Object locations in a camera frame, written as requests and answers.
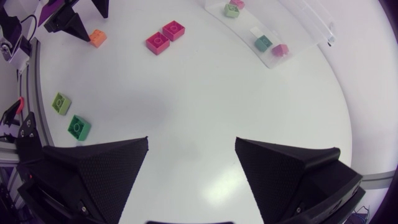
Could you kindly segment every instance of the transparent box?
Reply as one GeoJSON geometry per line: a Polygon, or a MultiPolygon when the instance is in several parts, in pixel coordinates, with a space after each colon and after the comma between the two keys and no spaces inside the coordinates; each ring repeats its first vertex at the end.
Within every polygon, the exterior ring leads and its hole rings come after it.
{"type": "Polygon", "coordinates": [[[240,36],[269,68],[322,41],[332,45],[336,40],[333,19],[318,0],[245,0],[239,16],[228,17],[225,7],[232,2],[205,0],[205,9],[240,36]]]}

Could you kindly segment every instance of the green lego brick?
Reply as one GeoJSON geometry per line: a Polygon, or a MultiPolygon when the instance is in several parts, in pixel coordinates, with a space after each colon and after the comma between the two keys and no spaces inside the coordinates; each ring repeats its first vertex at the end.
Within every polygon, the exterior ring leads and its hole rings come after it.
{"type": "Polygon", "coordinates": [[[54,108],[58,114],[65,115],[69,109],[70,103],[71,101],[64,94],[57,93],[52,102],[52,108],[54,108]]]}
{"type": "Polygon", "coordinates": [[[84,141],[90,132],[91,124],[83,118],[74,115],[69,124],[68,132],[78,141],[84,141]]]}
{"type": "Polygon", "coordinates": [[[236,17],[239,16],[238,7],[234,6],[232,4],[226,4],[225,8],[224,8],[224,11],[225,11],[225,15],[228,16],[228,17],[236,18],[236,17]]]}
{"type": "Polygon", "coordinates": [[[265,52],[272,45],[272,42],[265,35],[263,35],[262,37],[258,38],[254,44],[259,51],[265,52]]]}

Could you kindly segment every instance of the white round table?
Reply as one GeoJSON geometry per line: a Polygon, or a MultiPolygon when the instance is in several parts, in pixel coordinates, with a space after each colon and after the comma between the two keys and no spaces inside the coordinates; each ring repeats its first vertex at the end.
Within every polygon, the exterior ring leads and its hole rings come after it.
{"type": "Polygon", "coordinates": [[[96,49],[37,29],[45,114],[58,147],[149,137],[120,223],[262,223],[236,136],[338,147],[351,164],[347,105],[318,47],[269,70],[200,1],[110,1],[107,20],[91,1],[74,10],[108,39],[96,49]],[[173,20],[185,35],[154,55],[146,38],[173,20]],[[58,91],[72,100],[66,116],[51,107],[58,91]],[[74,114],[92,125],[84,142],[67,131],[74,114]]]}

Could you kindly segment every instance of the cable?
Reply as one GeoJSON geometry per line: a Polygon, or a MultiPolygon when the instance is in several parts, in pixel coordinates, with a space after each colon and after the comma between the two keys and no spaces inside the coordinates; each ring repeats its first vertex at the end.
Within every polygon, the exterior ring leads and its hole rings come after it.
{"type": "Polygon", "coordinates": [[[21,20],[21,23],[25,22],[28,18],[32,17],[35,20],[35,29],[33,30],[33,33],[31,35],[31,37],[29,38],[28,42],[30,42],[30,40],[32,40],[33,35],[35,35],[36,33],[36,27],[37,27],[37,18],[35,17],[35,15],[29,15],[27,16],[25,19],[21,20]]]}
{"type": "Polygon", "coordinates": [[[366,209],[366,211],[368,211],[369,212],[369,209],[367,209],[365,206],[362,206],[361,208],[359,208],[359,210],[358,211],[356,211],[355,209],[354,209],[354,212],[355,213],[358,213],[362,208],[365,208],[366,209]]]}

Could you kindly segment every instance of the teal lego brick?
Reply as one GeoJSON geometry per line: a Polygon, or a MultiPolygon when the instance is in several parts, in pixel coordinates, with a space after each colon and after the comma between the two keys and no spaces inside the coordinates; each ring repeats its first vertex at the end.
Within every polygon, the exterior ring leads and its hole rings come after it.
{"type": "Polygon", "coordinates": [[[69,109],[69,106],[71,104],[71,101],[61,93],[57,93],[55,96],[54,101],[52,102],[52,108],[60,114],[60,115],[65,115],[69,109]]]}
{"type": "Polygon", "coordinates": [[[91,124],[83,118],[74,115],[69,124],[68,132],[78,141],[84,141],[90,132],[91,124]]]}
{"type": "Polygon", "coordinates": [[[239,16],[239,9],[237,6],[232,4],[226,4],[225,8],[225,16],[236,18],[239,16]]]}
{"type": "Polygon", "coordinates": [[[254,45],[256,45],[259,51],[265,52],[272,45],[272,42],[265,35],[263,35],[256,40],[254,45]]]}

